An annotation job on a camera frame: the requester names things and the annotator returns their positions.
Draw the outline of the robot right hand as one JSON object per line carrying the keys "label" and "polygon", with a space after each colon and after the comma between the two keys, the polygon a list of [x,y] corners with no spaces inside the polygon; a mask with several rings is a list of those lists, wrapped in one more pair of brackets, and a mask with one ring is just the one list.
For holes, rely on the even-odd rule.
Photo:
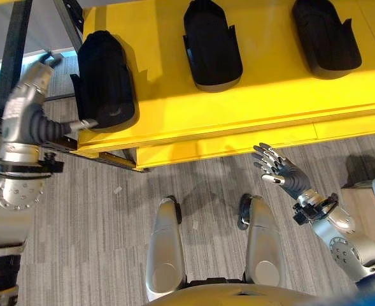
{"label": "robot right hand", "polygon": [[309,177],[272,146],[259,143],[254,145],[253,149],[255,150],[252,153],[255,158],[253,164],[263,172],[261,175],[263,181],[280,186],[295,200],[311,189]]}

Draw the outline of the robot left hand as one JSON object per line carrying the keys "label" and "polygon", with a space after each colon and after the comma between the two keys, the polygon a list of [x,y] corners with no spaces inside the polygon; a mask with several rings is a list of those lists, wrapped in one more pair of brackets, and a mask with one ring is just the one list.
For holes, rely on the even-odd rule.
{"label": "robot left hand", "polygon": [[31,65],[13,88],[2,117],[1,160],[35,163],[39,159],[40,145],[98,125],[94,119],[56,122],[45,115],[43,105],[48,85],[54,68],[61,62],[61,57],[46,53]]}

